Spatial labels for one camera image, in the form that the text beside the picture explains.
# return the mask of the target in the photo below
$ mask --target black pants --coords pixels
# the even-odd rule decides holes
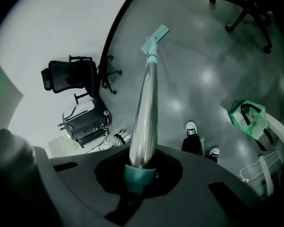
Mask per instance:
[[[196,155],[202,155],[202,145],[199,136],[195,134],[193,136],[188,136],[186,139],[184,139],[181,150]],[[217,158],[215,157],[211,156],[205,156],[205,157],[213,160],[214,162],[218,161]]]

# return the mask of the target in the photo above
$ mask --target green bag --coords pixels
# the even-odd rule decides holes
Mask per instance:
[[[261,150],[266,150],[258,141],[259,138],[266,134],[271,144],[274,143],[271,134],[268,132],[268,121],[265,117],[265,107],[245,100],[232,113],[230,118],[233,126],[254,138]]]

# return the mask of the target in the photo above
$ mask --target shoe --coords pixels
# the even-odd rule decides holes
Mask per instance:
[[[219,148],[218,148],[218,147],[214,147],[214,148],[212,148],[211,151],[209,152],[209,156],[214,157],[214,158],[217,159],[218,156],[219,156],[219,153],[220,153]]]
[[[196,127],[194,122],[189,121],[186,124],[186,134],[187,134],[188,137],[197,134],[197,127]]]

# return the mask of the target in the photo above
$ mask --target chrome pole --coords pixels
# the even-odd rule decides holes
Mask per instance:
[[[157,44],[150,49],[129,151],[131,166],[145,168],[157,148],[158,69]]]

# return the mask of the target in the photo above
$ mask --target black office chair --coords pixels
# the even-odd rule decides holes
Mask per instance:
[[[72,88],[85,88],[87,93],[80,96],[74,94],[77,104],[78,99],[81,97],[87,95],[98,97],[101,80],[102,87],[108,87],[111,93],[116,94],[116,91],[112,90],[107,77],[115,73],[122,75],[122,72],[116,70],[107,73],[108,58],[112,59],[113,57],[108,56],[106,63],[99,66],[99,73],[97,73],[96,64],[91,57],[69,56],[69,62],[51,61],[48,68],[41,72],[44,88],[48,91],[53,90],[54,93],[60,93]]]
[[[215,3],[216,0],[209,0],[211,3]],[[268,11],[270,11],[269,9],[269,3],[267,0],[225,0],[231,3],[234,3],[236,5],[239,5],[240,7],[243,8],[243,11],[241,12],[241,14],[239,15],[239,17],[237,18],[237,20],[232,24],[232,25],[226,25],[226,31],[227,32],[232,32],[235,27],[238,25],[239,22],[242,21],[242,19],[249,13],[251,14],[251,16],[254,18],[254,20],[256,21],[257,25],[260,27],[268,45],[264,46],[264,51],[265,53],[269,54],[270,53],[270,49],[272,47],[268,32],[265,28],[265,25],[262,21],[262,19],[260,18],[260,15],[263,15],[266,20],[265,23],[266,25],[271,25],[271,18],[270,15],[267,13]]]

